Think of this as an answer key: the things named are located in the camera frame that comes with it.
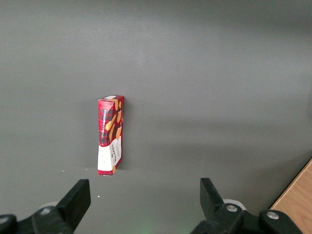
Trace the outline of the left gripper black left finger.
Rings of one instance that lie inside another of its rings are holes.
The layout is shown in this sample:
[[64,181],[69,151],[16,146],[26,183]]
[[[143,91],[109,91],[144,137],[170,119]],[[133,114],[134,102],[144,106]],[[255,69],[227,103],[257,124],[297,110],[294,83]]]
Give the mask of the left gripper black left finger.
[[89,180],[80,179],[56,206],[45,206],[32,215],[34,233],[74,233],[90,204]]

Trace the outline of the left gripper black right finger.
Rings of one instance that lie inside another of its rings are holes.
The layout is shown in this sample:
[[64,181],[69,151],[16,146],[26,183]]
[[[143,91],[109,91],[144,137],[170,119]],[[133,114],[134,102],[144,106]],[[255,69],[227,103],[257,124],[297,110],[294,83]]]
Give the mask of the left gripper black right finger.
[[226,203],[209,178],[200,179],[200,205],[205,220],[193,234],[257,234],[258,222],[239,205]]

